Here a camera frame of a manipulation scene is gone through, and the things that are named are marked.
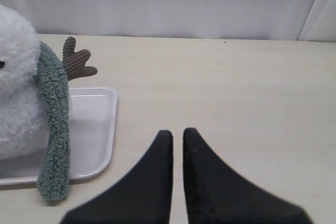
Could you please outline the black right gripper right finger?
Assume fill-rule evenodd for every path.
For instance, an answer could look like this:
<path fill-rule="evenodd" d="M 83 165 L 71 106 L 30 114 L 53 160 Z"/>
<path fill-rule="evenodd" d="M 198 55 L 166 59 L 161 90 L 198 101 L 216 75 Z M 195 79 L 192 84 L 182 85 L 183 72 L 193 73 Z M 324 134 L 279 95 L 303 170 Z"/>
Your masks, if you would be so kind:
<path fill-rule="evenodd" d="M 234 171 L 191 127 L 183 133 L 183 184 L 189 223 L 312 223 L 303 208 Z"/>

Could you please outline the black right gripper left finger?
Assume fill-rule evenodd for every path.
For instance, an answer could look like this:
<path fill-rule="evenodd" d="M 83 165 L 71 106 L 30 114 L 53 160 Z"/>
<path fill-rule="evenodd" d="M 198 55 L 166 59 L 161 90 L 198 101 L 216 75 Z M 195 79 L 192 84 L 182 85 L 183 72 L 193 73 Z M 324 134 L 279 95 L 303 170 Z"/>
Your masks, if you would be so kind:
<path fill-rule="evenodd" d="M 61 223 L 169 223 L 172 189 L 173 136 L 161 130 L 122 179 L 68 211 Z"/>

